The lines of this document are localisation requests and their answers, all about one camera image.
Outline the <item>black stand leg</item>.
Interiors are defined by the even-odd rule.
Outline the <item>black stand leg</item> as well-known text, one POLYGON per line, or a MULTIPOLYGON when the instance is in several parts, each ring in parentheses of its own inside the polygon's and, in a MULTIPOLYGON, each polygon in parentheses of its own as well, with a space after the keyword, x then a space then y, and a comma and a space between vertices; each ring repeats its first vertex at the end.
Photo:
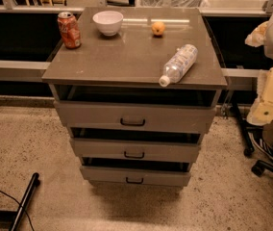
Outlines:
POLYGON ((31 198, 36 190, 36 188, 40 185, 39 174, 35 172, 32 175, 32 178, 28 184, 28 187, 23 194, 23 197, 20 201, 16 200, 11 195, 0 190, 0 193, 14 200, 18 207, 16 211, 10 210, 0 210, 0 228, 7 229, 8 231, 18 231, 19 225, 23 216, 28 218, 30 227, 32 231, 35 231, 33 224, 31 222, 30 216, 28 214, 27 208, 30 204, 31 198))

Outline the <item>black white sneaker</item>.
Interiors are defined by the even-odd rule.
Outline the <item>black white sneaker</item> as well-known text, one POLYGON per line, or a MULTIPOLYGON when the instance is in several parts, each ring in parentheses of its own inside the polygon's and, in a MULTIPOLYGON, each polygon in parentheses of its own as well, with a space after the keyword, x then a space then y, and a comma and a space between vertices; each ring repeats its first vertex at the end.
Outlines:
POLYGON ((269 158, 269 160, 273 162, 273 147, 265 141, 262 133, 250 132, 249 137, 253 146, 264 153, 269 158))

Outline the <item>white bowl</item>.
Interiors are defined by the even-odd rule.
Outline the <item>white bowl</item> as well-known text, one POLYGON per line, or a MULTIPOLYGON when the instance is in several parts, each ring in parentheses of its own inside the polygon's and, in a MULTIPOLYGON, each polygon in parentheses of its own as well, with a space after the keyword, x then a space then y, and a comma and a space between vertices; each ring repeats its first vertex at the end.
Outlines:
POLYGON ((121 28, 123 18, 123 14, 117 11, 102 11, 92 17, 99 32, 105 36, 116 35, 121 28))

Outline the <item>grey drawer cabinet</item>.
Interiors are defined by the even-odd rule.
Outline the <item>grey drawer cabinet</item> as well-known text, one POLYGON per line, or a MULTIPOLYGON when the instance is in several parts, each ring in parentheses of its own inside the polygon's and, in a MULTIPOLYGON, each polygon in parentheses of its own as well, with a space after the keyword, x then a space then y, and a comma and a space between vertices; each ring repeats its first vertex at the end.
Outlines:
MULTIPOLYGON (((74 50, 62 47, 43 75, 55 102, 215 108, 227 81, 198 10, 166 8, 149 14, 139 9, 124 8, 121 30, 114 37, 105 37, 97 30, 92 20, 96 12, 94 8, 85 8, 78 21, 81 46, 74 50), (160 37, 154 36, 151 29, 157 21, 165 25, 160 37), (162 87, 159 80, 164 65, 186 44, 197 48, 196 62, 178 83, 162 87)), ((199 146, 206 134, 64 127, 70 139, 170 142, 199 146)), ((77 157, 81 166, 86 167, 190 173, 193 164, 77 157)))

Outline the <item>grey middle drawer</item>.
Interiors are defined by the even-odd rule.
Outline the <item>grey middle drawer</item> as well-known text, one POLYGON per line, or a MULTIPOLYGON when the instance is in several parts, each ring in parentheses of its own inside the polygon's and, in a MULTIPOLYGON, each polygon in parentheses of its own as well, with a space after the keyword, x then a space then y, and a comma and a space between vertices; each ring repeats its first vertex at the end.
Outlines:
POLYGON ((76 156, 104 159, 194 163, 200 146, 170 142, 71 139, 76 156))

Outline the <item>clear plastic water bottle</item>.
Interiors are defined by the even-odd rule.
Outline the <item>clear plastic water bottle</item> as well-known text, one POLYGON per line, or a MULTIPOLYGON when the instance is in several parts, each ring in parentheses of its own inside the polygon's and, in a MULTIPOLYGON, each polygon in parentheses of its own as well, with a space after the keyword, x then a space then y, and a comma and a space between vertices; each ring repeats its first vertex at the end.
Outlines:
POLYGON ((162 87, 178 83, 191 69, 197 59, 198 50, 194 45, 186 44, 164 65, 163 75, 159 80, 162 87))

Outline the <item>orange fruit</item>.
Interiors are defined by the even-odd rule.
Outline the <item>orange fruit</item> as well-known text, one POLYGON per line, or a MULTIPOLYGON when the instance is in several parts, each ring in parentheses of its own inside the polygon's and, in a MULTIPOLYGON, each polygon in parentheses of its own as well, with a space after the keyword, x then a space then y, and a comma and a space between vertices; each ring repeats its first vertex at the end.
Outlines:
POLYGON ((157 21, 152 24, 151 29, 154 36, 160 37, 163 35, 163 32, 165 30, 165 25, 163 22, 157 21))

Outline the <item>grey bottom drawer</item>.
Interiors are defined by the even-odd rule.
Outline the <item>grey bottom drawer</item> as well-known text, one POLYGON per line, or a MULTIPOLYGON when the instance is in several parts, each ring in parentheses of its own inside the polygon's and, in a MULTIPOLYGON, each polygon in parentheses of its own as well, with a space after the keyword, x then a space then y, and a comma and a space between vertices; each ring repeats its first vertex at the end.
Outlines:
POLYGON ((81 166, 80 171, 83 177, 88 181, 116 182, 137 185, 185 187, 190 179, 189 172, 86 166, 81 166))

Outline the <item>grey top drawer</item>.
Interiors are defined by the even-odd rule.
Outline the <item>grey top drawer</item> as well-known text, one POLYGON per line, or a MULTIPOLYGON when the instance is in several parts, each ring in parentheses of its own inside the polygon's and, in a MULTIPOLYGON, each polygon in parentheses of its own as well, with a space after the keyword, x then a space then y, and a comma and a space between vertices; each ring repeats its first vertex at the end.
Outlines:
POLYGON ((175 133, 207 133, 215 108, 190 109, 161 105, 133 105, 56 101, 64 126, 175 133))

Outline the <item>black office chair base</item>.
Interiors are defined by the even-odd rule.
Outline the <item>black office chair base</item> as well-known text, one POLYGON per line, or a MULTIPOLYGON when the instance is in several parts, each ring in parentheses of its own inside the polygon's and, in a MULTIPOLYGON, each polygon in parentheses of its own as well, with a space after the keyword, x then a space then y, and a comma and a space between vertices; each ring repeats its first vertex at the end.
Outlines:
POLYGON ((257 160, 251 171, 259 177, 266 170, 273 173, 273 122, 263 126, 249 124, 247 119, 242 116, 235 101, 232 102, 231 111, 236 115, 241 134, 246 142, 243 154, 246 157, 251 157, 253 152, 258 149, 269 159, 269 162, 257 160))

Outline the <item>orange soda can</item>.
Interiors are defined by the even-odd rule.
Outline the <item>orange soda can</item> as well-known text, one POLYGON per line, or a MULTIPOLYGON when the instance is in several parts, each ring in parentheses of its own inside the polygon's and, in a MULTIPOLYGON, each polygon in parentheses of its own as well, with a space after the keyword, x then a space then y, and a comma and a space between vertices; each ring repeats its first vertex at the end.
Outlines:
POLYGON ((81 46, 81 34, 78 21, 71 12, 58 14, 58 25, 64 45, 68 49, 75 49, 81 46))

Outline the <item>grey drawer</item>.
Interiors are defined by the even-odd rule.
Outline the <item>grey drawer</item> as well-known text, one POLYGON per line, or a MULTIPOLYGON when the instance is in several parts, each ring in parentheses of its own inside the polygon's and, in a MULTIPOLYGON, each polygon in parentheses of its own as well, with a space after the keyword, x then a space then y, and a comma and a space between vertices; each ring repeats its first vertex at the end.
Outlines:
POLYGON ((161 105, 133 105, 56 101, 64 126, 175 133, 207 133, 215 108, 190 109, 161 105))
POLYGON ((194 163, 200 146, 170 142, 71 139, 76 156, 104 159, 194 163))
POLYGON ((189 172, 86 166, 81 166, 80 171, 83 177, 88 181, 116 182, 137 185, 185 187, 190 179, 189 172))

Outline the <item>metal railing frame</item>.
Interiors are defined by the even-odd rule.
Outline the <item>metal railing frame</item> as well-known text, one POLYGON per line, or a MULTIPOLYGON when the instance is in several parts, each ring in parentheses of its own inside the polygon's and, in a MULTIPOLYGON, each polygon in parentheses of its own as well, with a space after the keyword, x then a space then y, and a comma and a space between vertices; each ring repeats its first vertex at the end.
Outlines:
MULTIPOLYGON (((128 0, 71 0, 70 8, 76 14, 85 6, 113 6, 124 8, 128 0)), ((134 0, 132 8, 143 13, 166 10, 173 0, 134 0)), ((180 0, 181 10, 186 1, 180 0)), ((273 13, 273 0, 197 0, 198 11, 210 22, 210 34, 217 42, 216 56, 227 68, 227 74, 234 78, 252 78, 254 73, 273 65, 264 56, 263 50, 243 44, 241 30, 253 20, 267 18, 273 13)), ((51 36, 57 33, 55 15, 64 7, 17 6, 15 0, 3 0, 0 5, 0 81, 39 82, 48 69, 57 47, 49 47, 42 53, 43 44, 38 41, 41 34, 51 36)))

